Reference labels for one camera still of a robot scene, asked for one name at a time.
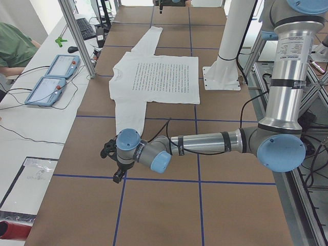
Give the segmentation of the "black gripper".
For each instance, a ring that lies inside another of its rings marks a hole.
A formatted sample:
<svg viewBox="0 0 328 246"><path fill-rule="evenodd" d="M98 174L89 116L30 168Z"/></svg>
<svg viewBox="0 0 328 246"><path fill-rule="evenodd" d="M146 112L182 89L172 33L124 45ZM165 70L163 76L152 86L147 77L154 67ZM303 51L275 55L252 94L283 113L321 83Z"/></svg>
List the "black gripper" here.
<svg viewBox="0 0 328 246"><path fill-rule="evenodd" d="M158 5L159 5L159 13L162 13L162 11L163 11L163 0L159 0L158 1Z"/></svg>
<svg viewBox="0 0 328 246"><path fill-rule="evenodd" d="M115 183L120 183L121 179L123 179L127 173L127 170L132 168L132 163L129 164L123 164L121 162L117 162L118 165L118 170L117 172L113 175L113 181Z"/></svg>

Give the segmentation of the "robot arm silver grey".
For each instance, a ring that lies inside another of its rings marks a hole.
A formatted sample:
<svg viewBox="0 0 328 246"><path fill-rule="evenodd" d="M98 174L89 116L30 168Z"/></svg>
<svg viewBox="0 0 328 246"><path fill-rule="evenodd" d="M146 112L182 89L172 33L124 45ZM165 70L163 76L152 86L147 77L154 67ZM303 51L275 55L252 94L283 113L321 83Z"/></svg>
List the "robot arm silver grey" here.
<svg viewBox="0 0 328 246"><path fill-rule="evenodd" d="M186 1L183 0L155 0L153 1L155 6L159 7L159 13L162 14L165 6L171 7L185 7Z"/></svg>
<svg viewBox="0 0 328 246"><path fill-rule="evenodd" d="M327 1L266 1L263 34L274 34L278 45L270 81L265 82L265 116L257 126L240 127L233 132L170 137L155 135L144 141L135 129L123 129L115 138L112 158L118 170L113 176L121 182L135 163L163 173L173 155L189 153L220 155L237 151L254 154L273 172L289 172L307 158L316 160L327 150L317 148L302 137L298 118L308 57L315 34L324 26Z"/></svg>

